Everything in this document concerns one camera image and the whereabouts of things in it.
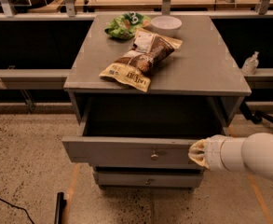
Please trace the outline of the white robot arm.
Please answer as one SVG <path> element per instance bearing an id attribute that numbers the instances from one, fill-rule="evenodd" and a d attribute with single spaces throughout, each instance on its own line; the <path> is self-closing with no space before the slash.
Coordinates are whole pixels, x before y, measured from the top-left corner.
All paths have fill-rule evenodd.
<path id="1" fill-rule="evenodd" d="M 211 171 L 250 172 L 273 180 L 272 133 L 248 137 L 214 135 L 194 143 L 188 157 Z"/>

